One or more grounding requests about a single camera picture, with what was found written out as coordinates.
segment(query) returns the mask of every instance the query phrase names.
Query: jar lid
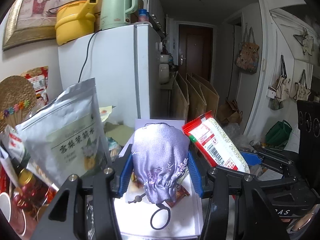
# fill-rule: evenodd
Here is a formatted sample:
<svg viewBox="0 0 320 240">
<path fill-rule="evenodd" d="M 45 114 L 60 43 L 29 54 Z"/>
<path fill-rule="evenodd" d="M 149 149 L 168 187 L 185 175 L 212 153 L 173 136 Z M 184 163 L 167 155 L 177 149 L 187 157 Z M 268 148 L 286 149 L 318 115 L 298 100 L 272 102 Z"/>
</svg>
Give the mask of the jar lid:
<svg viewBox="0 0 320 240">
<path fill-rule="evenodd" d="M 19 179 L 18 179 L 19 184 L 21 186 L 28 184 L 31 181 L 32 177 L 33 177 L 32 172 L 28 171 L 27 169 L 23 169 L 19 174 Z"/>
<path fill-rule="evenodd" d="M 139 14 L 147 14 L 147 10 L 146 9 L 140 9 L 139 10 Z"/>
</svg>

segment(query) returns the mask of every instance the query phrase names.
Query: yellow pot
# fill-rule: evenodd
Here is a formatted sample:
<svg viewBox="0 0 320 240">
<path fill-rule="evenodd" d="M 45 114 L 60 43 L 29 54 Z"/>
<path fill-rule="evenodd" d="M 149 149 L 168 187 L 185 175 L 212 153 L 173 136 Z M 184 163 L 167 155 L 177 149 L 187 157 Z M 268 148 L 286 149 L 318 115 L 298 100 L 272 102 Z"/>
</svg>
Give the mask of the yellow pot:
<svg viewBox="0 0 320 240">
<path fill-rule="evenodd" d="M 76 1 L 59 8 L 54 27 L 58 45 L 94 32 L 93 7 L 97 3 L 98 0 Z"/>
</svg>

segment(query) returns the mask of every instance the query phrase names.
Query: mint green electric kettle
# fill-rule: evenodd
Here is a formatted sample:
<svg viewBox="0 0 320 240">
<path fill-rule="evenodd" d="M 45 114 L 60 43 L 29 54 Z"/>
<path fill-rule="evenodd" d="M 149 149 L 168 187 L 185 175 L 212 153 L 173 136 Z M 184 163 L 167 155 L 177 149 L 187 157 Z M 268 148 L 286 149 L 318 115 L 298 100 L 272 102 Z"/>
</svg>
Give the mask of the mint green electric kettle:
<svg viewBox="0 0 320 240">
<path fill-rule="evenodd" d="M 130 14 L 138 9 L 139 0 L 102 0 L 100 28 L 102 30 L 125 26 Z"/>
</svg>

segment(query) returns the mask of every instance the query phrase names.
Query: yellow kettle spout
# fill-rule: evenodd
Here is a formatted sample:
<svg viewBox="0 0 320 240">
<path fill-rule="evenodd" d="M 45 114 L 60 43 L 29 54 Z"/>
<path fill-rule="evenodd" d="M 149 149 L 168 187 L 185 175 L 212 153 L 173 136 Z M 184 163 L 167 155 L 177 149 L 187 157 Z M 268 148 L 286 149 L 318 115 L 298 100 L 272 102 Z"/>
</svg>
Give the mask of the yellow kettle spout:
<svg viewBox="0 0 320 240">
<path fill-rule="evenodd" d="M 98 0 L 87 0 L 85 4 L 82 6 L 81 11 L 76 16 L 76 20 L 84 18 L 86 14 L 98 4 Z"/>
</svg>

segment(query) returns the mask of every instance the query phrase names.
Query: door handle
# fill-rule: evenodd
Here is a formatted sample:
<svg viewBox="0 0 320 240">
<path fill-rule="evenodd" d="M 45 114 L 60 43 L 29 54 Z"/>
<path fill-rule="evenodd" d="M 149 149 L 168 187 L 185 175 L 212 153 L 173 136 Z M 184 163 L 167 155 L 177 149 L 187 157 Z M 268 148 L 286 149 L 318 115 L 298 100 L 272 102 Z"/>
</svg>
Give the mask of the door handle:
<svg viewBox="0 0 320 240">
<path fill-rule="evenodd" d="M 181 55 L 181 58 L 180 58 L 180 60 L 181 60 L 181 61 L 180 61 L 180 65 L 183 65 L 183 60 L 184 60 L 184 59 L 186 59 L 186 58 L 184 58 L 184 57 L 183 57 L 183 55 Z"/>
</svg>

